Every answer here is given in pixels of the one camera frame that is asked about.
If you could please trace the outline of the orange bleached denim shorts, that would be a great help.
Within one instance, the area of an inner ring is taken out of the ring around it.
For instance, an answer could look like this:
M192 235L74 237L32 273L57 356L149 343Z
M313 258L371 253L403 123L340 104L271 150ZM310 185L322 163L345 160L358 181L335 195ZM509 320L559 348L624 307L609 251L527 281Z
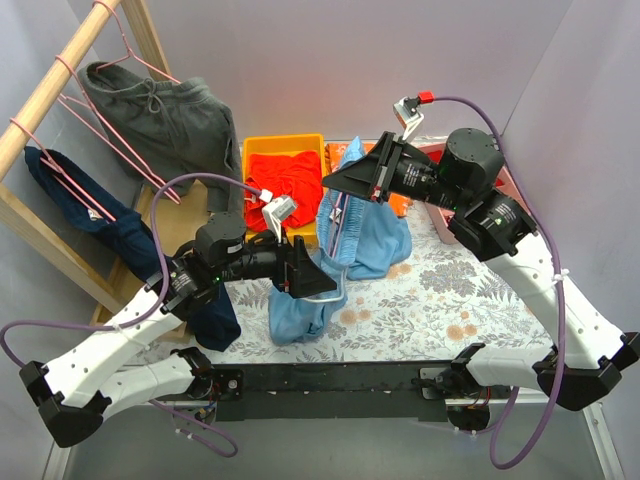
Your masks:
M325 165L328 173L333 173L339 169L345 158L347 148L350 146L348 142L329 142L325 146ZM372 142L364 142L362 149L365 153L368 153L374 147ZM358 160L362 157L360 153L360 147L356 148L355 159ZM413 204L413 201L408 197L401 196L399 194L392 194L388 200L388 203L392 210L399 218L404 218L408 215L409 209Z

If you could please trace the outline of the light blue shorts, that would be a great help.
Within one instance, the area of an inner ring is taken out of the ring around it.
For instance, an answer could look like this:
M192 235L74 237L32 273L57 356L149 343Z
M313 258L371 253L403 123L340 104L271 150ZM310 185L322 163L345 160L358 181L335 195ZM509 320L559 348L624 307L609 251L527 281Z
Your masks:
M391 267L411 255L408 223L388 203L350 196L346 221L334 257L319 246L312 260L337 283L337 289L309 298L295 299L273 289L268 315L271 340L277 345L308 342L324 333L331 317L347 300L348 280L385 277Z

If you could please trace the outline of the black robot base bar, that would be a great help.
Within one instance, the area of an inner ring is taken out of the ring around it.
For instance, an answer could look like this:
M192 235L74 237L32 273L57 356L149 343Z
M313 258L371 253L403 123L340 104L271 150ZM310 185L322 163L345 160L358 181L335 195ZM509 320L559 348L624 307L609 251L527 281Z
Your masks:
M490 403L508 391L478 396L434 388L444 362L226 364L201 371L194 389L166 397L175 408L208 408L221 422L271 419L408 418L482 430Z

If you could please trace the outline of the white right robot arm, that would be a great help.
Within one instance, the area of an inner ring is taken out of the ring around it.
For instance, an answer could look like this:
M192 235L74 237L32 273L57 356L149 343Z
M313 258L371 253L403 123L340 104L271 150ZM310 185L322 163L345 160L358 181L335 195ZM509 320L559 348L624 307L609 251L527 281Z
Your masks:
M475 128L451 133L437 162L386 132L322 183L372 202L397 193L452 211L447 228L458 243L509 285L553 340L538 350L474 343L421 386L469 398L486 387L524 387L579 411L608 395L638 361L639 335L606 320L558 267L533 218L496 188L504 164L493 139Z

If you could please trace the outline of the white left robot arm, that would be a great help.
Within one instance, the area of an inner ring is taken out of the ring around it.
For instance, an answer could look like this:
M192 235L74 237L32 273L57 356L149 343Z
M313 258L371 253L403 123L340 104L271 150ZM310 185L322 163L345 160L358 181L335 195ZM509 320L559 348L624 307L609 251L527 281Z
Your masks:
M154 274L101 331L47 363L31 361L19 376L55 443L67 448L90 437L115 414L159 397L237 399L240 371L216 372L196 347L125 369L124 363L153 340L177 328L219 297L227 281L267 278L277 290L306 298L336 289L311 259L303 238L288 240L275 225L246 237L241 215L223 212L201 226L194 240Z

